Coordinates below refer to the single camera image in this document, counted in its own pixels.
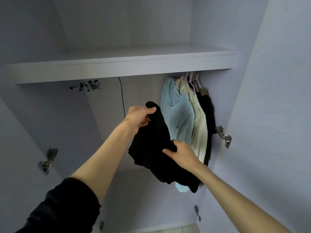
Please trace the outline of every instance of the hand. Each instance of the hand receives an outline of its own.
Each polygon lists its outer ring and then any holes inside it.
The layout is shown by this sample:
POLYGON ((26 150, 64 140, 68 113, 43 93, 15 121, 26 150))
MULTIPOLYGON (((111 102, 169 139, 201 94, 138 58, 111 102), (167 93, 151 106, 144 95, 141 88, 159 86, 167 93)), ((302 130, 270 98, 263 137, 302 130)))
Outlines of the hand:
POLYGON ((135 135, 140 127, 148 125, 150 121, 148 114, 153 114, 155 111, 156 107, 131 106, 123 122, 130 126, 133 135, 135 135))
POLYGON ((192 172, 202 164, 190 145, 178 140, 173 140, 173 142, 177 147, 177 152, 172 152, 169 149, 164 149, 162 152, 171 157, 179 166, 192 172))

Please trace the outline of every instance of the wardrobe shelf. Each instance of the wardrobe shelf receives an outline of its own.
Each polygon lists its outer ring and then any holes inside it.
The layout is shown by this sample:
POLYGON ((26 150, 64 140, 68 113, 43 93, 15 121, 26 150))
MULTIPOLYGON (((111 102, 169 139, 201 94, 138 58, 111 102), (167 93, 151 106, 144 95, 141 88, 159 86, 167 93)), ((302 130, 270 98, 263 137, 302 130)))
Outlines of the wardrobe shelf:
POLYGON ((111 47, 7 65, 14 83, 230 69, 235 51, 190 43, 111 47))

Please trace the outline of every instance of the blue cord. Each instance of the blue cord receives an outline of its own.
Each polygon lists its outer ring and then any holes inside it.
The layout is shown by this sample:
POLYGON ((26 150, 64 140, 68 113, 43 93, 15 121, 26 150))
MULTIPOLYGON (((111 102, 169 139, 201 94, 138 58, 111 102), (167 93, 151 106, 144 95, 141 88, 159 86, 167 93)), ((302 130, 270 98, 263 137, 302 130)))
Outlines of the blue cord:
POLYGON ((122 82, 120 77, 118 77, 119 82, 120 82, 120 86, 121 86, 121 94, 122 94, 122 104, 123 104, 123 113, 124 113, 124 117, 125 117, 125 108, 124 108, 124 100, 123 100, 123 88, 122 88, 122 82))

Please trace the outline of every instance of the black clothing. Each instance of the black clothing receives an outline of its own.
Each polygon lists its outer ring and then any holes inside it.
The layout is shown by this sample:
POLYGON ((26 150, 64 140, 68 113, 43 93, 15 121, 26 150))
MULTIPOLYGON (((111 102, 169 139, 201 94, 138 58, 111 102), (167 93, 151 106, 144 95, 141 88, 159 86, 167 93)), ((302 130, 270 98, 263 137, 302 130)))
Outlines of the black clothing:
POLYGON ((100 207, 86 184, 66 178, 46 194, 17 232, 91 232, 100 207))
POLYGON ((215 114, 214 106, 209 95, 202 96, 200 92, 196 94, 197 99, 200 103, 202 110, 205 113, 206 124, 207 124, 207 146, 206 153, 204 158, 204 164, 207 166, 211 158, 211 149, 212 149, 212 135, 216 133, 216 123, 215 123, 215 114))
POLYGON ((188 186, 195 193, 200 180, 162 152, 163 149, 176 152, 177 148, 170 140, 169 129, 165 124, 160 107, 151 101, 147 102, 146 106, 148 108, 156 107, 156 111, 149 115, 151 122, 138 130, 128 153, 136 165, 150 169, 159 181, 168 184, 176 181, 181 185, 188 186))

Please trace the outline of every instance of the floor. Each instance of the floor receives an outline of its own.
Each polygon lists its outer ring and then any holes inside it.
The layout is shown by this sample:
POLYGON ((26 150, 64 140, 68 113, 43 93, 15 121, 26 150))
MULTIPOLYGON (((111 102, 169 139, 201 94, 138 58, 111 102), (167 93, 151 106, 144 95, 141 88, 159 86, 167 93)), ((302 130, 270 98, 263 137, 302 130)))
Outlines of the floor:
POLYGON ((196 224, 190 224, 183 227, 175 227, 149 233, 200 233, 200 231, 196 224))

